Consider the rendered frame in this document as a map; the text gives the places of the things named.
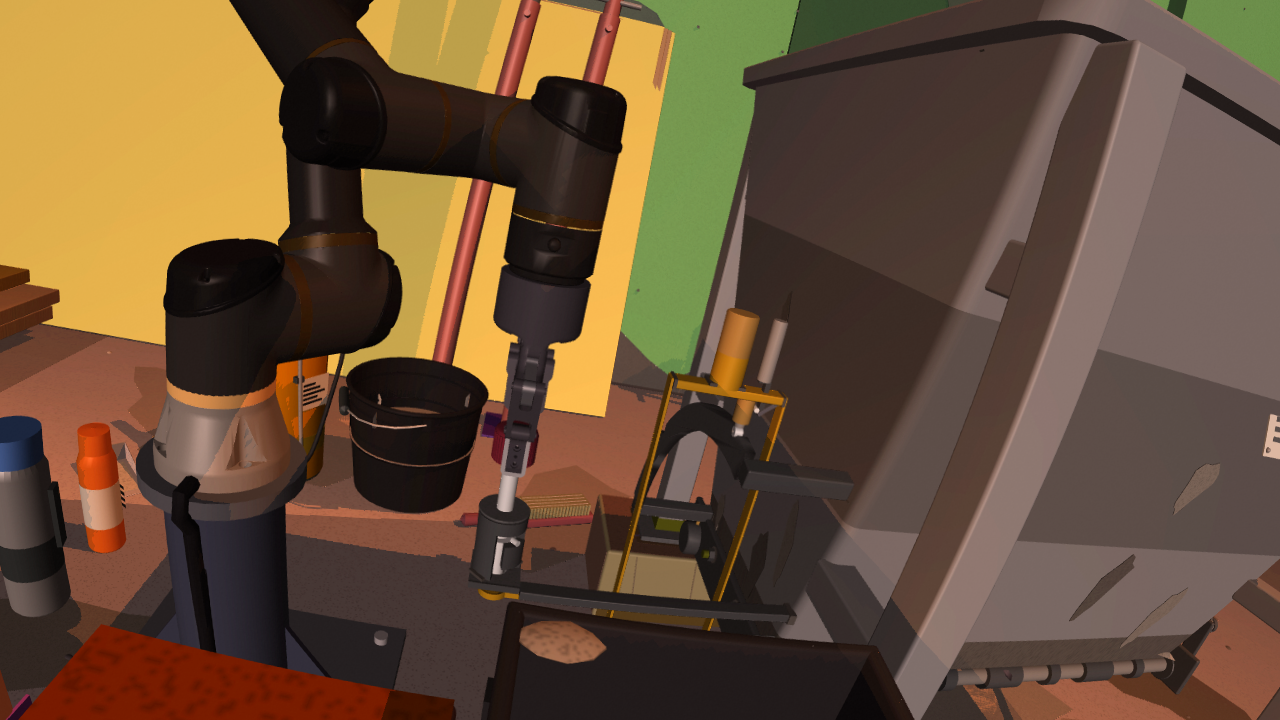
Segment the brush bristles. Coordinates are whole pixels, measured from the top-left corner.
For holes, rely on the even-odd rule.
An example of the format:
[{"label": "brush bristles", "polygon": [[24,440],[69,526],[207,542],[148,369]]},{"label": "brush bristles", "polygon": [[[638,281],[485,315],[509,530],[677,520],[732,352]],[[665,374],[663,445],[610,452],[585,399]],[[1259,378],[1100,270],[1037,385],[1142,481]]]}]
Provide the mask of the brush bristles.
[{"label": "brush bristles", "polygon": [[530,520],[550,518],[577,518],[591,514],[591,503],[581,495],[538,495],[522,497],[529,506]]}]

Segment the green wall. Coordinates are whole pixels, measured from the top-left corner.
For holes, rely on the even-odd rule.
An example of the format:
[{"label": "green wall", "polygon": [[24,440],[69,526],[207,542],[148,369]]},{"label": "green wall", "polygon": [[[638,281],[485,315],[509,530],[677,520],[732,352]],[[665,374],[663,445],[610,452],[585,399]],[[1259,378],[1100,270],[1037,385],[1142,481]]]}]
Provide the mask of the green wall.
[{"label": "green wall", "polygon": [[675,33],[622,332],[687,372],[746,147],[742,69],[787,51],[797,0],[652,0]]},{"label": "green wall", "polygon": [[[622,332],[687,372],[751,122],[742,69],[968,0],[652,0],[676,32]],[[1280,0],[1158,0],[1280,78]]]}]

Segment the black bin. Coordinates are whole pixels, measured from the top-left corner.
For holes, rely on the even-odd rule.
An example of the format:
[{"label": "black bin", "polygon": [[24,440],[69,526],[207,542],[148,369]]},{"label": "black bin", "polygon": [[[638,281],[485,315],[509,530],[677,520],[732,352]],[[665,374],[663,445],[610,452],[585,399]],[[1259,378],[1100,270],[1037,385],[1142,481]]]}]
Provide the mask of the black bin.
[{"label": "black bin", "polygon": [[356,489],[398,512],[431,512],[462,495],[489,389],[420,357],[361,363],[347,375]]}]

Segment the red mottled surface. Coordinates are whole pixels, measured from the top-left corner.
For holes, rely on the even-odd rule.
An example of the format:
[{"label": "red mottled surface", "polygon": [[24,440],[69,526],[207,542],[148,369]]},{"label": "red mottled surface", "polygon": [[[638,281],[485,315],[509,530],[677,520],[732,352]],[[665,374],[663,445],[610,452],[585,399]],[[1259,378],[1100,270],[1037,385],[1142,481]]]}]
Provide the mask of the red mottled surface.
[{"label": "red mottled surface", "polygon": [[102,625],[23,720],[379,720],[389,694]]}]

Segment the yellow metal frame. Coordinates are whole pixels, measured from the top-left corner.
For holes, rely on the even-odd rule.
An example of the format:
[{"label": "yellow metal frame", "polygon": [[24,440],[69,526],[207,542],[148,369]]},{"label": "yellow metal frame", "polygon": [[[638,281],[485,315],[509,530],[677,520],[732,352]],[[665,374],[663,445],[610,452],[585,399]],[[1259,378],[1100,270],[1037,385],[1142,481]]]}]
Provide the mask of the yellow metal frame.
[{"label": "yellow metal frame", "polygon": [[[631,525],[627,528],[627,542],[622,546],[622,562],[618,564],[618,578],[613,583],[613,592],[622,591],[622,578],[627,571],[627,560],[631,557],[631,546],[635,543],[636,529],[640,527],[640,515],[644,510],[643,498],[649,496],[649,480],[653,475],[653,461],[654,457],[658,456],[658,438],[662,436],[662,428],[667,423],[667,406],[671,405],[671,393],[675,389],[776,405],[778,409],[773,413],[773,418],[769,421],[769,432],[765,436],[764,448],[760,452],[760,460],[764,461],[768,461],[769,456],[773,455],[773,443],[778,439],[778,428],[782,425],[782,414],[787,407],[787,396],[776,389],[764,392],[763,388],[753,386],[744,386],[741,389],[730,389],[718,387],[712,382],[695,375],[667,373],[667,387],[662,392],[662,405],[658,407],[658,421],[654,424],[653,439],[649,442],[649,456],[645,459],[644,471],[640,474],[640,491],[639,495],[631,501]],[[742,505],[742,512],[737,518],[737,529],[733,530],[733,543],[728,548],[728,555],[724,557],[724,569],[721,570],[719,580],[716,583],[716,593],[712,597],[716,602],[719,602],[724,597],[724,589],[728,587],[728,577],[733,571],[733,562],[737,560],[737,553],[742,547],[742,538],[746,536],[746,525],[751,520],[751,511],[755,509],[755,500],[759,495],[759,491],[750,491],[746,493],[746,502]],[[608,616],[613,618],[613,610],[608,612]],[[710,630],[714,625],[716,619],[708,618],[703,623],[703,629]]]}]

